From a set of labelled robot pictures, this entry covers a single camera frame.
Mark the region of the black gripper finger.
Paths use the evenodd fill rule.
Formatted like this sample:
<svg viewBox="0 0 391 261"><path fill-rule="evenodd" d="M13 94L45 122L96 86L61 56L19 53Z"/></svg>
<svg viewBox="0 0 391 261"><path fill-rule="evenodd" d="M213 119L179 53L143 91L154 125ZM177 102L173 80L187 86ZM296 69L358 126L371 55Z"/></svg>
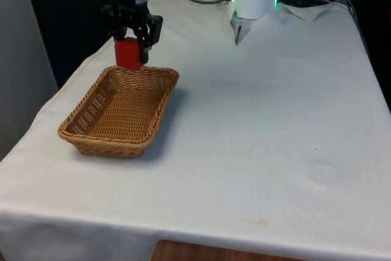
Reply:
<svg viewBox="0 0 391 261"><path fill-rule="evenodd" d="M148 52L159 42L162 26L162 16L146 13L132 27L140 47L141 62L148 62Z"/></svg>
<svg viewBox="0 0 391 261"><path fill-rule="evenodd" d="M125 38L127 27L123 24L123 14L127 13L127 8L119 5L105 5L101 8L103 24L109 35L116 42Z"/></svg>

